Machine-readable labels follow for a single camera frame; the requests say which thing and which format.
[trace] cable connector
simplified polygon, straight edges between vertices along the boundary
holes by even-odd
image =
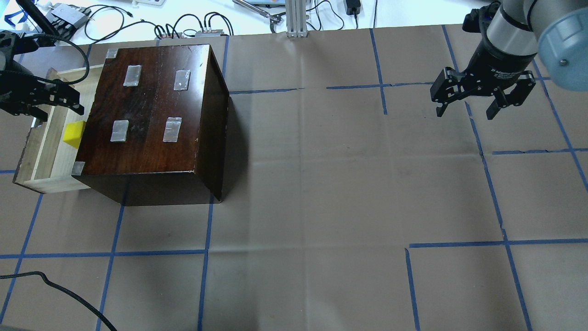
[[[362,2],[360,0],[345,0],[345,10],[347,15],[357,15],[362,11]]]

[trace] yellow cube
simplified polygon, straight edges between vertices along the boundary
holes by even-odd
[[[86,121],[67,123],[64,132],[64,143],[79,148],[79,143],[82,141],[83,129],[85,127]]]

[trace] white power strip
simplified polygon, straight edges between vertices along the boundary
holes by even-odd
[[[136,6],[138,2],[142,4],[161,6],[165,2],[165,0],[133,0],[133,6]]]

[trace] black tube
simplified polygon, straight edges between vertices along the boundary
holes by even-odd
[[[21,6],[35,23],[43,30],[44,33],[54,36],[59,36],[57,30],[51,25],[51,22],[41,13],[31,0],[16,0],[16,3]]]

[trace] wooden box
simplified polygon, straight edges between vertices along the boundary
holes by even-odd
[[[119,49],[104,63],[72,176],[126,206],[220,201],[228,106],[210,45]]]

